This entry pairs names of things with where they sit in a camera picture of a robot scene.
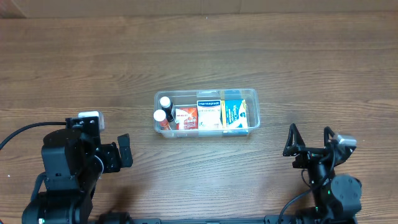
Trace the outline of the orange tube white cap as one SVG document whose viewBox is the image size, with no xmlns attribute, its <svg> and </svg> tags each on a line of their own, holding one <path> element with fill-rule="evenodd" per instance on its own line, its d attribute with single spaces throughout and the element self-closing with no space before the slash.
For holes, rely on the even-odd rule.
<svg viewBox="0 0 398 224">
<path fill-rule="evenodd" d="M 160 125 L 160 127 L 164 130 L 171 130 L 169 121 L 167 120 L 167 115 L 166 112 L 164 110 L 156 110 L 154 112 L 154 120 L 156 122 L 158 122 L 158 124 Z"/>
</svg>

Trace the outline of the clear plastic container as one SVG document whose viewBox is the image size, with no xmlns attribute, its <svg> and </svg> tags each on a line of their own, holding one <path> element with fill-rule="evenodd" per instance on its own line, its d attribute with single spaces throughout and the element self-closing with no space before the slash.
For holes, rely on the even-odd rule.
<svg viewBox="0 0 398 224">
<path fill-rule="evenodd" d="M 164 130 L 154 120 L 154 129 L 165 138 L 204 137 L 204 136 L 238 136 L 247 135 L 260 126 L 260 109 L 257 91 L 252 88 L 240 89 L 216 89 L 216 90 L 172 90 L 159 91 L 154 97 L 154 112 L 161 110 L 159 100 L 167 96 L 174 104 L 174 110 L 183 107 L 196 107 L 198 100 L 246 100 L 248 128 L 243 129 L 219 129 L 202 130 L 187 129 L 178 130 L 175 119 L 169 123 L 171 130 Z"/>
</svg>

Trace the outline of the red small box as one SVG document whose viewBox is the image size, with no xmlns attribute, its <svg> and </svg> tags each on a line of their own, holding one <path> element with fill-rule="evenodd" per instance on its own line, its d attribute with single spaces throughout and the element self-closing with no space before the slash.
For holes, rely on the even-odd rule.
<svg viewBox="0 0 398 224">
<path fill-rule="evenodd" d="M 178 130 L 197 129 L 198 111 L 196 107 L 183 107 L 175 110 L 175 123 Z"/>
</svg>

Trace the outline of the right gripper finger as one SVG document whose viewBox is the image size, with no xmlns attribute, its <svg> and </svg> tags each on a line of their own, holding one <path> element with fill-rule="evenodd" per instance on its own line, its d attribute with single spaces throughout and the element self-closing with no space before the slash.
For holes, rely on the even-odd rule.
<svg viewBox="0 0 398 224">
<path fill-rule="evenodd" d="M 297 156 L 299 154 L 305 154 L 305 153 L 306 153 L 305 143 L 295 123 L 292 123 L 289 127 L 289 134 L 282 155 L 288 157 L 288 156 Z"/>
<path fill-rule="evenodd" d="M 323 131 L 323 143 L 324 143 L 324 148 L 329 148 L 333 144 L 333 136 L 335 133 L 332 131 L 332 129 L 327 126 L 324 128 Z"/>
</svg>

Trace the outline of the dark bottle white cap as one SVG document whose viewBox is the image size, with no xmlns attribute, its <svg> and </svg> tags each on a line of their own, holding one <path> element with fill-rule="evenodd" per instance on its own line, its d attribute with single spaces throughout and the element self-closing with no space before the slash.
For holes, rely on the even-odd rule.
<svg viewBox="0 0 398 224">
<path fill-rule="evenodd" d="M 162 107 L 162 110 L 165 111 L 166 118 L 168 122 L 173 122 L 175 119 L 175 110 L 174 110 L 174 104 L 172 103 L 171 99 L 167 96 L 163 96 L 160 100 L 159 103 Z"/>
</svg>

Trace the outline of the blue VapoDrops box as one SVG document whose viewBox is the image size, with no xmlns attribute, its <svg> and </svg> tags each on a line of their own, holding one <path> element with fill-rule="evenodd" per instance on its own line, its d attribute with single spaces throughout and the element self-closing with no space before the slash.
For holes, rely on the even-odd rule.
<svg viewBox="0 0 398 224">
<path fill-rule="evenodd" d="M 221 119 L 223 129 L 248 128 L 246 100 L 222 100 Z"/>
</svg>

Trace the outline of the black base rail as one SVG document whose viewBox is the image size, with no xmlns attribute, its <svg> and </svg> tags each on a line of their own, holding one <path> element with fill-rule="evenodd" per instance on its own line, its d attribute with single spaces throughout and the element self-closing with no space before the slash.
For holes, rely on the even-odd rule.
<svg viewBox="0 0 398 224">
<path fill-rule="evenodd" d="M 207 218 L 161 220 L 159 218 L 133 218 L 128 212 L 101 214 L 95 224 L 277 224 L 278 215 L 266 215 L 263 218 Z"/>
</svg>

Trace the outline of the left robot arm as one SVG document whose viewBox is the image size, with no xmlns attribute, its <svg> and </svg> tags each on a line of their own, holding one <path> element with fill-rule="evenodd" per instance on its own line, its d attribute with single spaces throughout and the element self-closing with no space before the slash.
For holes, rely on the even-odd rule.
<svg viewBox="0 0 398 224">
<path fill-rule="evenodd" d="M 101 175 L 133 164 L 128 134 L 103 144 L 99 117 L 67 118 L 65 122 L 65 128 L 43 139 L 45 171 L 37 176 L 23 223 L 87 223 Z"/>
</svg>

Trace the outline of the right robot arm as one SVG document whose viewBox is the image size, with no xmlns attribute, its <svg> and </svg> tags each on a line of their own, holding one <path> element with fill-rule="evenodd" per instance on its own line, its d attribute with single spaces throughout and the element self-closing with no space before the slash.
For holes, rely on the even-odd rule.
<svg viewBox="0 0 398 224">
<path fill-rule="evenodd" d="M 335 174 L 335 167 L 346 162 L 356 148 L 353 136 L 336 133 L 328 126 L 323 130 L 323 147 L 307 147 L 296 125 L 291 124 L 282 155 L 294 157 L 292 167 L 308 173 L 305 183 L 309 189 L 284 205 L 277 222 L 357 223 L 362 183 L 353 176 Z M 293 203 L 308 194 L 313 195 L 313 207 L 297 210 L 289 217 L 284 215 Z"/>
</svg>

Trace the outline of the white plaster box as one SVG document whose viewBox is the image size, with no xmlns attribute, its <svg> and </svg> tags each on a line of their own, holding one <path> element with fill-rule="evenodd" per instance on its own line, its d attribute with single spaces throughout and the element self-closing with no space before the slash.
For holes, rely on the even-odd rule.
<svg viewBox="0 0 398 224">
<path fill-rule="evenodd" d="M 222 129 L 221 100 L 198 100 L 198 128 L 202 130 Z"/>
</svg>

